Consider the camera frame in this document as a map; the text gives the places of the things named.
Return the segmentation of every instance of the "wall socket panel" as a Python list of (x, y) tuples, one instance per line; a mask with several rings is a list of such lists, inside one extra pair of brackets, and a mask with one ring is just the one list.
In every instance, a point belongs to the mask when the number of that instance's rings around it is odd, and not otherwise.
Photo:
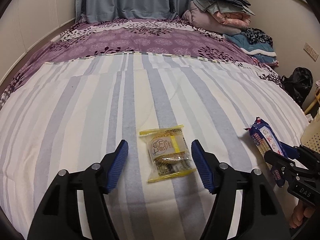
[(313, 58), (314, 61), (318, 59), (319, 54), (308, 43), (304, 45), (303, 49)]

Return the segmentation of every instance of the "striped bedsheet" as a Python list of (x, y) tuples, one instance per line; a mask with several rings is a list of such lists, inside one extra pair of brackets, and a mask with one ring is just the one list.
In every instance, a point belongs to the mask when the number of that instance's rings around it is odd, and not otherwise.
[[(0, 111), (1, 207), (26, 238), (57, 172), (84, 170), (125, 139), (128, 161), (106, 196), (120, 239), (199, 239), (214, 196), (197, 172), (148, 184), (151, 163), (139, 131), (183, 124), (188, 146), (198, 139), (221, 162), (241, 171), (259, 167), (270, 178), (243, 128), (260, 116), (281, 141), (299, 145), (308, 122), (280, 87), (259, 78), (263, 71), (248, 63), (136, 52), (45, 63)], [(293, 198), (277, 191), (292, 211)], [(79, 205), (89, 237), (80, 192)], [(238, 192), (235, 217), (240, 206)], [(229, 235), (236, 229), (234, 219)]]

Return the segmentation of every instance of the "finger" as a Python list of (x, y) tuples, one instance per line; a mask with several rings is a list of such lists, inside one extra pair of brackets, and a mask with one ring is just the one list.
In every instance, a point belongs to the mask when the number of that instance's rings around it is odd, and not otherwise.
[(302, 225), (302, 219), (299, 220), (296, 216), (293, 215), (293, 222), (299, 227)]
[(293, 222), (293, 218), (291, 217), (289, 220), (289, 225), (291, 228), (297, 228), (297, 225)]
[(307, 207), (303, 213), (303, 215), (307, 218), (311, 218), (313, 213), (315, 212), (315, 209), (312, 207)]
[(293, 209), (293, 217), (296, 217), (298, 221), (303, 219), (303, 212), (304, 212), (303, 202), (299, 201), (298, 205)]

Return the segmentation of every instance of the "pink quilt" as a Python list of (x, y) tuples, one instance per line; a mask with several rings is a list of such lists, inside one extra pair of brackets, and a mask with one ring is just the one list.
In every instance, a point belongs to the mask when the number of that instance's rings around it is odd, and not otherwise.
[(251, 16), (245, 13), (221, 13), (217, 11), (213, 14), (213, 17), (223, 25), (240, 29), (247, 29), (251, 22)]

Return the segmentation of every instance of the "snack package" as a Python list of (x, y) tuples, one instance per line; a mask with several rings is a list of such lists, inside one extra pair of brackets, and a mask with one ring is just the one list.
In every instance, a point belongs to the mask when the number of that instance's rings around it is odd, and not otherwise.
[[(270, 125), (267, 122), (263, 121), (260, 117), (257, 117), (254, 124), (250, 128), (246, 128), (246, 130), (249, 130), (249, 134), (254, 140), (262, 156), (264, 156), (267, 151), (272, 150), (288, 158), (286, 152), (284, 151), (280, 141), (277, 139)], [(277, 170), (268, 163), (267, 166), (269, 167), (277, 185), (279, 187), (282, 187), (285, 183), (285, 180), (280, 176), (280, 172), (282, 171)]]
[(196, 170), (182, 133), (183, 125), (151, 129), (139, 134), (153, 162), (148, 182), (186, 176)]

